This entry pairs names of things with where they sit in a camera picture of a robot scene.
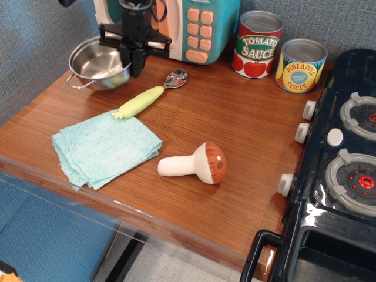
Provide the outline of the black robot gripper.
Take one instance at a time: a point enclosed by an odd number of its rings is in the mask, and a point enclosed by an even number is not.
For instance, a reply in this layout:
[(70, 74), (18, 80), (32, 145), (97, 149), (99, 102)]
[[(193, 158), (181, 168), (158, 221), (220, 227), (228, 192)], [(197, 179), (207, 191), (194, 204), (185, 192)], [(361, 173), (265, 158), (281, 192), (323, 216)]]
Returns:
[(145, 67), (146, 55), (168, 59), (172, 39), (151, 26), (151, 20), (161, 22), (167, 17), (167, 9), (161, 19), (152, 10), (152, 1), (119, 1), (121, 23), (100, 23), (101, 45), (119, 50), (122, 67), (132, 63), (132, 75), (138, 78)]

